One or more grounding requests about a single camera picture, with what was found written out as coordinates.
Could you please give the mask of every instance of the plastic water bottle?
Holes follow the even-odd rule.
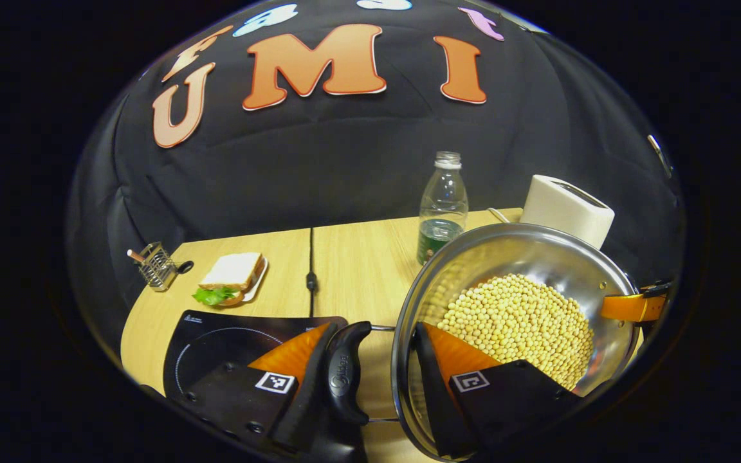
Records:
[[[417,260],[430,260],[438,250],[462,234],[468,218],[468,194],[462,182],[462,156],[441,150],[433,165],[419,209]]]

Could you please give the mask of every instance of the orange letter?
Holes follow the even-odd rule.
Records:
[[[330,79],[322,85],[329,94],[385,90],[385,79],[376,74],[373,49],[374,38],[381,33],[379,26],[347,24],[332,30],[315,50],[292,34],[277,35],[251,45],[248,53],[256,55],[253,87],[242,107],[255,111],[284,102],[288,91],[277,85],[279,71],[299,96],[309,96],[329,64],[333,64]]]
[[[188,109],[185,109],[185,117],[178,125],[170,122],[170,101],[179,86],[174,85],[156,97],[153,102],[153,138],[157,145],[169,149],[187,140],[196,130],[202,120],[205,105],[205,79],[214,67],[215,62],[209,62],[185,79],[185,85],[188,86]]]
[[[231,29],[233,29],[233,26],[227,26],[223,29],[217,30],[216,32],[214,32],[214,34],[206,36],[204,39],[201,39],[197,43],[189,46],[187,50],[179,53],[179,58],[177,58],[176,62],[174,62],[173,68],[171,68],[170,73],[167,73],[167,75],[162,77],[162,82],[167,81],[168,79],[173,77],[173,75],[176,74],[178,71],[185,69],[188,64],[191,64],[191,62],[195,61],[198,58],[198,56],[196,56],[196,53],[207,50],[208,47],[214,44],[215,38],[217,38],[218,35],[222,35]]]
[[[450,37],[436,36],[434,41],[444,49],[444,58],[448,65],[448,80],[439,87],[442,95],[451,100],[481,105],[488,96],[479,88],[479,74],[476,70],[476,56],[479,49],[468,42],[457,41]]]

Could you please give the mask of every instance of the black fabric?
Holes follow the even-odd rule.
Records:
[[[127,248],[163,241],[173,250],[183,241],[414,216],[437,150],[462,153],[471,210],[521,207],[532,175],[558,177],[614,209],[603,251],[633,278],[644,283],[676,269],[680,204],[646,140],[654,130],[635,103],[558,39],[471,3],[423,2],[406,12],[300,3],[284,23],[242,37],[224,33],[161,82],[189,45],[282,4],[254,6],[174,47],[94,129],[71,193],[68,262],[80,305],[115,352],[143,285]],[[458,6],[482,11],[505,41],[484,35]],[[302,98],[279,76],[289,89],[285,102],[242,109],[253,73],[250,45],[294,34],[314,48],[333,28],[352,23],[382,27],[374,49],[387,90],[330,96],[322,90],[326,70]],[[446,65],[435,35],[481,50],[484,105],[442,96]],[[161,149],[152,134],[153,100],[179,84],[171,118],[181,120],[183,81],[208,62],[215,68],[200,124],[184,143]]]

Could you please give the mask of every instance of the wooden table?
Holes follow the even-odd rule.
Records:
[[[502,209],[517,222],[521,208]],[[497,223],[489,211],[468,214],[466,230]],[[320,289],[315,316],[341,316],[348,323],[370,320],[396,325],[405,296],[420,265],[416,261],[418,218],[322,226],[314,229],[314,270]],[[185,310],[239,316],[306,317],[309,291],[309,230],[290,230],[184,243],[174,250],[176,262],[193,260],[194,269],[180,275],[165,293],[145,287],[124,326],[121,357],[127,373],[164,395],[165,354]],[[268,258],[268,272],[251,302],[216,309],[195,302],[191,294],[221,255],[258,251]],[[395,417],[390,385],[393,336],[371,333],[359,348],[362,381],[358,402],[371,417]],[[369,461],[433,461],[405,436],[397,422],[363,428]]]

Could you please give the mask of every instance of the white plate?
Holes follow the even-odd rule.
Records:
[[[268,258],[264,255],[262,256],[262,259],[265,261],[265,265],[262,267],[262,273],[259,273],[259,279],[256,280],[256,284],[251,287],[247,293],[244,294],[244,299],[242,299],[242,302],[247,302],[253,299],[254,296],[256,296],[256,290],[259,289],[259,284],[262,282],[262,277],[265,276],[265,272],[268,270]]]

